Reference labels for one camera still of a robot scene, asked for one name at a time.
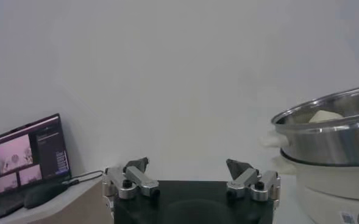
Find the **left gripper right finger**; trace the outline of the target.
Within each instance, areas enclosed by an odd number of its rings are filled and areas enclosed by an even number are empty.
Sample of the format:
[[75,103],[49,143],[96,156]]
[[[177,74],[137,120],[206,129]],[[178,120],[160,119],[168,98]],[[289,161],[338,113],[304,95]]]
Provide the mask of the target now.
[[261,173],[249,163],[227,159],[232,181],[227,182],[230,200],[244,198],[247,193],[255,201],[280,201],[280,176],[276,171]]

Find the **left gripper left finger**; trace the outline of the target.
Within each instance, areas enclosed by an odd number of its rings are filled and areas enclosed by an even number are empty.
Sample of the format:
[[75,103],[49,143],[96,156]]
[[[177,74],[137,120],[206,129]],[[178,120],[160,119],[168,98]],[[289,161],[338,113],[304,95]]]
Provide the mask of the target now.
[[149,158],[144,157],[128,161],[125,166],[106,168],[102,179],[103,196],[117,195],[122,200],[131,200],[141,194],[152,200],[157,198],[160,185],[145,174],[148,164]]

